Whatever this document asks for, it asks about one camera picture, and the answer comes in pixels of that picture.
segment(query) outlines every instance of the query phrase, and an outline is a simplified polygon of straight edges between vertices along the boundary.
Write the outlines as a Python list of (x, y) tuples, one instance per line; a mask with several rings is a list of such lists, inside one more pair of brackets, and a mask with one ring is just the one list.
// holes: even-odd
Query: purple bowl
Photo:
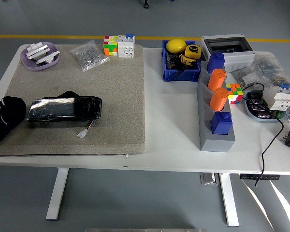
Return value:
[[(58, 50), (56, 49), (55, 45), (53, 45), (53, 44), (50, 43), (50, 42), (42, 42), (42, 44), (43, 44), (43, 45), (47, 45), (47, 47), (50, 49), (50, 51), (48, 51), (48, 52), (46, 53), (46, 55), (50, 55), (50, 54), (52, 54), (52, 53), (58, 51)], [(48, 68), (48, 67), (51, 67), (51, 66), (57, 64), (57, 62), (59, 61), (59, 55), (60, 55), (60, 53), (54, 56), (54, 61), (53, 61), (53, 62), (50, 62), (50, 63), (48, 63), (48, 64), (47, 64), (47, 63), (36, 64), (36, 63), (35, 63), (36, 60), (34, 60), (34, 59), (28, 59), (28, 58), (27, 58), (27, 55), (26, 55), (27, 52), (28, 52), (27, 49), (23, 50), (23, 51), (21, 52), (21, 54), (20, 54), (20, 59), (21, 59), (21, 61), (23, 62), (23, 64), (24, 64), (28, 69), (33, 70), (33, 71), (38, 71), (38, 70), (46, 69), (46, 68)]]

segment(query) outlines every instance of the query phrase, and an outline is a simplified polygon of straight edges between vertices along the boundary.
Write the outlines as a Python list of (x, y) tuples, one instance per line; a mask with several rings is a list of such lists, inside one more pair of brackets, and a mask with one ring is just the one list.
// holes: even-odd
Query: floor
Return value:
[[(125, 33), (133, 33), (143, 47), (161, 47), (161, 40), (171, 37), (198, 42), (201, 36), (243, 33), (255, 51), (272, 52), (290, 79), (290, 0), (148, 3), (144, 9), (142, 0), (0, 0), (0, 79), (23, 44), (100, 43), (101, 36)], [(47, 221), (56, 175), (56, 168), (0, 166), (0, 231), (290, 232), (289, 175), (261, 181), (257, 188), (231, 175), (240, 227), (228, 227), (220, 186), (202, 186), (198, 173), (116, 170), (70, 169), (58, 220)]]

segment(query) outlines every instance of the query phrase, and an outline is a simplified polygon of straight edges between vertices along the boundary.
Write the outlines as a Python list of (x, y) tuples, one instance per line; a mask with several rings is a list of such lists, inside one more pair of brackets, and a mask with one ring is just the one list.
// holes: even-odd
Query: orange cup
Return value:
[(223, 84), (224, 78), (226, 77), (226, 72), (222, 69), (214, 69), (209, 79), (207, 87), (211, 91), (215, 91), (216, 88), (220, 88)]
[(209, 107), (214, 111), (221, 111), (228, 99), (228, 95), (228, 91), (225, 88), (217, 88), (214, 91)]

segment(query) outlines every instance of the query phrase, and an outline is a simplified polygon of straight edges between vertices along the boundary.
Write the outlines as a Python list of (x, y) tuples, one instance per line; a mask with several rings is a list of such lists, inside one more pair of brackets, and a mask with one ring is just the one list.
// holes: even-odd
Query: blue bin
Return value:
[[(187, 69), (182, 74), (180, 74), (178, 77), (175, 77), (175, 75), (178, 73), (176, 69), (168, 69), (166, 66), (166, 44), (169, 42), (169, 40), (162, 40), (162, 57), (163, 57), (163, 80), (164, 81), (192, 81), (197, 82), (200, 72), (201, 72), (201, 66), (200, 61), (197, 60), (196, 65), (194, 69)], [(195, 44), (194, 41), (186, 40), (187, 45)]]

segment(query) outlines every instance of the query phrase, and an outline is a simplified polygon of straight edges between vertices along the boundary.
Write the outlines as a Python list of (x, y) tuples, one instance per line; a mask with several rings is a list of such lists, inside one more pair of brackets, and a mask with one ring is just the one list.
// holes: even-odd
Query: tape measure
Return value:
[(200, 59), (201, 57), (202, 49), (198, 45), (188, 45), (185, 49), (185, 54), (180, 55), (180, 61), (183, 64), (194, 66), (197, 62), (197, 59)]
[(200, 59), (202, 49), (198, 45), (188, 45), (185, 49), (185, 56), (192, 59)]

